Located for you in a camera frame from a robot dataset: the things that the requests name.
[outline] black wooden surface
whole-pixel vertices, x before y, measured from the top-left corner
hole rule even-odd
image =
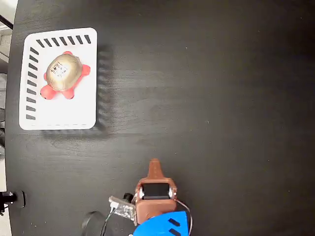
[[[13,236],[78,236],[88,211],[133,191],[151,157],[193,236],[315,234],[312,1],[21,0],[6,97],[6,175],[27,205]],[[93,27],[98,125],[23,131],[24,39]],[[114,217],[115,236],[133,225]]]

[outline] toy turtle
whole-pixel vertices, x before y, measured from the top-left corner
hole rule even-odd
[[[50,100],[58,92],[61,92],[66,99],[72,99],[74,89],[83,76],[89,75],[90,71],[91,68],[88,65],[83,65],[72,52],[64,52],[48,66],[44,74],[47,85],[40,90],[40,95]]]

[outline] white plastic basket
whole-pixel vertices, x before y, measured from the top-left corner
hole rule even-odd
[[[91,72],[74,90],[52,100],[40,95],[48,65],[65,51],[79,57]],[[20,85],[19,123],[24,130],[90,129],[96,121],[97,33],[93,28],[34,33],[26,37]]]

